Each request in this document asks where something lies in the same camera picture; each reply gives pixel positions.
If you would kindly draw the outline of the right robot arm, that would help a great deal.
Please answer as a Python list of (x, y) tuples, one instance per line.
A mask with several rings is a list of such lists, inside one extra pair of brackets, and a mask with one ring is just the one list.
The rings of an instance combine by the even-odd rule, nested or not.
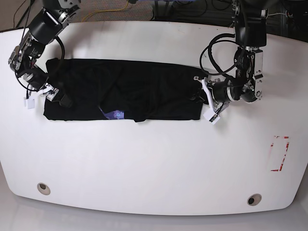
[[(50, 102), (57, 102), (62, 107), (70, 107), (72, 101), (61, 87), (54, 87), (50, 78), (54, 76), (64, 62), (65, 48), (59, 34), (70, 24), (73, 17), (80, 11), (79, 0), (45, 0), (41, 11), (35, 16), (24, 31), (21, 42), (12, 52), (8, 64), (14, 71), (19, 84), (27, 85), (26, 105), (34, 107), (31, 93), (43, 95)], [(45, 47), (56, 40), (61, 48), (61, 58), (57, 66), (50, 72), (44, 72), (36, 65), (37, 59), (43, 54)]]

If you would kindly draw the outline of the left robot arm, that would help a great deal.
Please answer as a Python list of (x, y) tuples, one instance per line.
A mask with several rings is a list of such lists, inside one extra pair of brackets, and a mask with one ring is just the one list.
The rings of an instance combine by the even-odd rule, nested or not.
[[(209, 108), (203, 114), (212, 124), (220, 119), (220, 113), (231, 102), (240, 99), (252, 103), (262, 98), (263, 51), (266, 46), (266, 19), (268, 10), (253, 0), (232, 1), (234, 10), (234, 33), (215, 36), (203, 50), (216, 70), (210, 73), (204, 68), (204, 77), (195, 76), (194, 80), (202, 85)], [(234, 64), (223, 71), (213, 57), (212, 48), (220, 42), (235, 43)]]

